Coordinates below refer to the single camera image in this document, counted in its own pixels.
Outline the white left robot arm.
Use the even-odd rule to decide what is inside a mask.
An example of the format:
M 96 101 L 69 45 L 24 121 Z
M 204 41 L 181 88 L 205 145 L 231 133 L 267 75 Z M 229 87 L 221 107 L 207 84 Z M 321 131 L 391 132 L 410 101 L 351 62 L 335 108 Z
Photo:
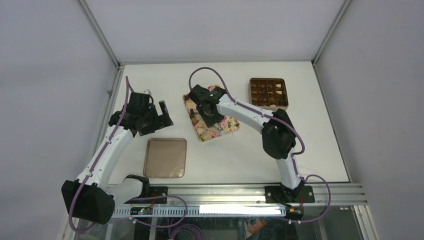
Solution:
M 173 126 L 165 101 L 159 101 L 161 114 L 151 102 L 150 92 L 132 92 L 121 110 L 114 112 L 106 135 L 96 153 L 75 180 L 66 180 L 61 193 L 70 219 L 106 224 L 119 207 L 133 199 L 145 203 L 151 196 L 147 177 L 130 174 L 121 183 L 109 180 L 121 155 L 137 136 Z

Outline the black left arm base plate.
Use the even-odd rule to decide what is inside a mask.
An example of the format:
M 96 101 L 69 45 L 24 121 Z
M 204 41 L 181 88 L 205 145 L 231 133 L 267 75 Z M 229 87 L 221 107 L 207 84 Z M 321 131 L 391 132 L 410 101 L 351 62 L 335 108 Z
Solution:
M 169 188 L 167 186 L 150 186 L 147 191 L 143 191 L 143 193 L 140 196 L 137 196 L 137 198 L 148 198 L 148 197 L 157 197 L 157 196 L 167 196 L 168 195 Z M 151 203 L 160 205 L 160 204 L 166 204 L 167 198 L 160 198 L 160 199 L 148 199 L 148 200 L 134 200 L 130 199 L 125 204 L 148 204 Z

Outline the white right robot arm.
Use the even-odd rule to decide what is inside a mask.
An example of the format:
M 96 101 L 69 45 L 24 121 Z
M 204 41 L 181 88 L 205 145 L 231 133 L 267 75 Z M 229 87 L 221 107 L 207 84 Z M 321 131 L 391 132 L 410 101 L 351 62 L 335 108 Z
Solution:
M 305 182 L 294 158 L 297 133 L 285 110 L 271 111 L 239 101 L 221 87 L 208 90 L 197 84 L 188 97 L 209 127 L 232 117 L 259 132 L 263 150 L 276 161 L 283 198 L 294 203 L 302 196 Z

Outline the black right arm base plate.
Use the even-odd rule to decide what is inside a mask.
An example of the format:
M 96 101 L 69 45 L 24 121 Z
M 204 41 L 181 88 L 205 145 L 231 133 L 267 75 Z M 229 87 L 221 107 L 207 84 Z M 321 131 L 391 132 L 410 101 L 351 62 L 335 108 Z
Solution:
M 268 185 L 264 187 L 265 202 L 267 204 L 311 204 L 315 202 L 315 194 L 311 186 L 299 189 L 289 189 L 282 185 Z

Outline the silver metal tongs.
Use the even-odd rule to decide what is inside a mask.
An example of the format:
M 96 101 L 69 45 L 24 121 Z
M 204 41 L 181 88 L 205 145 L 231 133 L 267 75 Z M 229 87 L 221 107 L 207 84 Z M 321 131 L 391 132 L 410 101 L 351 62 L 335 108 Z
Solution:
M 214 125 L 213 125 L 213 127 L 215 128 L 215 130 L 221 135 L 221 136 L 224 136 L 224 135 L 226 135 L 226 132 L 225 132 L 225 128 L 224 127 L 222 127 L 219 123 L 215 123 Z

